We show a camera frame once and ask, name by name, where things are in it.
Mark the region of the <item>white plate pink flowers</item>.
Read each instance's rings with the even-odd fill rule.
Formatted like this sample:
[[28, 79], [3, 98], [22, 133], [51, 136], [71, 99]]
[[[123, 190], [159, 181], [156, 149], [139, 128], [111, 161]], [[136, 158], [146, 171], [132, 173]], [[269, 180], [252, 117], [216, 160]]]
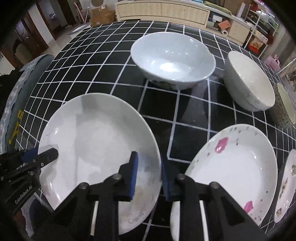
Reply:
[[236, 124], [210, 139], [196, 154], [182, 201], [171, 209], [174, 240], [266, 240], [259, 228], [273, 202], [278, 165], [258, 128]]

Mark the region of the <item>grey cushioned chair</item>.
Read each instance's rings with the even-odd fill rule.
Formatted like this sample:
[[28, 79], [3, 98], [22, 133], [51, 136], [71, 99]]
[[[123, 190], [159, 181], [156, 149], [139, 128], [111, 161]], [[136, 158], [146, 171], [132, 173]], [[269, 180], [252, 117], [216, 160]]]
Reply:
[[45, 54], [24, 65], [12, 77], [10, 87], [1, 87], [1, 153], [15, 148], [16, 137], [26, 104], [38, 80], [53, 61], [54, 56]]

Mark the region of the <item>plain white plate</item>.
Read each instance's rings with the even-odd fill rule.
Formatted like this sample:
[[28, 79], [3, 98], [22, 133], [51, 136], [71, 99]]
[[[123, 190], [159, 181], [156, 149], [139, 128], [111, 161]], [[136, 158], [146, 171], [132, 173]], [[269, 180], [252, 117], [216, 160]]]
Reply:
[[82, 182], [96, 184], [119, 171], [138, 153], [131, 202], [119, 203], [119, 233], [139, 226], [161, 189], [161, 156], [144, 118], [130, 104], [105, 93], [84, 94], [62, 105], [42, 133], [38, 151], [55, 148], [58, 158], [41, 169], [40, 183], [56, 209]]

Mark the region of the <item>large bluish white bowl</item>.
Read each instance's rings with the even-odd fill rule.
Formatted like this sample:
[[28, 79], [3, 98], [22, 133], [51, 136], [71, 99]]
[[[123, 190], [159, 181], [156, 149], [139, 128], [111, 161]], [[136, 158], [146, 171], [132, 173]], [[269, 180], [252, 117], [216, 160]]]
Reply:
[[180, 33], [145, 35], [133, 43], [130, 54], [148, 81], [167, 90], [195, 87], [216, 68], [216, 59], [206, 45]]

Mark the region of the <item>white metal shelf rack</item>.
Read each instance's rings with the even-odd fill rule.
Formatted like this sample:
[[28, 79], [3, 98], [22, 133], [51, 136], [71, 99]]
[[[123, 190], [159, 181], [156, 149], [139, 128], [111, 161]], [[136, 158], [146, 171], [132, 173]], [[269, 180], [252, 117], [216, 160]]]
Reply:
[[245, 22], [250, 25], [250, 30], [243, 48], [260, 58], [271, 45], [270, 40], [275, 36], [280, 22], [272, 14], [261, 9], [249, 9]]

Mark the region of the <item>cream white bowl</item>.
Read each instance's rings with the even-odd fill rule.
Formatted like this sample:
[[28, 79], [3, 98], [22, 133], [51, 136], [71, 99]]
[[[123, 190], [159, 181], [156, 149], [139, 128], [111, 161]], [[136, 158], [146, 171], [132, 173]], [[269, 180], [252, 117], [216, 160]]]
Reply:
[[274, 106], [273, 86], [264, 71], [251, 58], [230, 51], [225, 60], [224, 84], [233, 100], [251, 112]]

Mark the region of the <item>pink bag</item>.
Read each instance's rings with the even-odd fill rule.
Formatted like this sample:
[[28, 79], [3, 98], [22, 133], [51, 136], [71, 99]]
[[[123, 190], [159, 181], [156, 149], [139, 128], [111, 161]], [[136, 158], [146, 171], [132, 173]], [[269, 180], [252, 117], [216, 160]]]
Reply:
[[264, 63], [269, 66], [274, 72], [280, 71], [280, 61], [277, 54], [275, 54], [274, 56], [267, 56], [264, 60]]

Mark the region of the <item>patterned rim small bowl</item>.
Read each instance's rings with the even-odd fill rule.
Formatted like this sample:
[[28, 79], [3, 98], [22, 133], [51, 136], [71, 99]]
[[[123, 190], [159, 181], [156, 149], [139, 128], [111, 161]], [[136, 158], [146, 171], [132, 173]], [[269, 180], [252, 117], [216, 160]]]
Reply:
[[277, 83], [273, 87], [275, 104], [271, 108], [271, 117], [281, 128], [289, 128], [295, 125], [295, 109], [285, 87]]

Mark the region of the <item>small floral plate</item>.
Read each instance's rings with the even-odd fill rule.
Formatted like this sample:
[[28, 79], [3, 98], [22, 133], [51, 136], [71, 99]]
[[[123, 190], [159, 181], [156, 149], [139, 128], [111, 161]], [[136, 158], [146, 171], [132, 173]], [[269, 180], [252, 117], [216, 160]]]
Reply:
[[285, 216], [289, 206], [291, 205], [295, 193], [295, 149], [292, 149], [288, 155], [283, 170], [283, 176], [280, 183], [280, 192], [278, 195], [274, 222], [279, 223]]

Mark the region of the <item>long beige tv cabinet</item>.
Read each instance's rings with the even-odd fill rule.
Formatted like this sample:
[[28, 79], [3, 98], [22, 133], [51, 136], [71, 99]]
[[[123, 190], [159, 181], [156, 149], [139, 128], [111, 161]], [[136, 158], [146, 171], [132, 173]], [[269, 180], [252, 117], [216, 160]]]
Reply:
[[[246, 41], [250, 26], [234, 15], [195, 1], [120, 1], [115, 4], [119, 22], [124, 20], [161, 21], [199, 28], [224, 37], [242, 46]], [[222, 16], [228, 21], [227, 34], [221, 28], [208, 25], [211, 16]]]

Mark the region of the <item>cardboard boxes stack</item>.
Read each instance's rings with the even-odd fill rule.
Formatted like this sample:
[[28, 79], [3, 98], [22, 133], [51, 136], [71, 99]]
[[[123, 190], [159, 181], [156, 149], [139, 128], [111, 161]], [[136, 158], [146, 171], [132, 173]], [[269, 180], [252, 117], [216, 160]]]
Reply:
[[115, 11], [110, 11], [107, 5], [92, 9], [91, 12], [92, 17], [89, 21], [92, 27], [110, 24], [115, 21]]

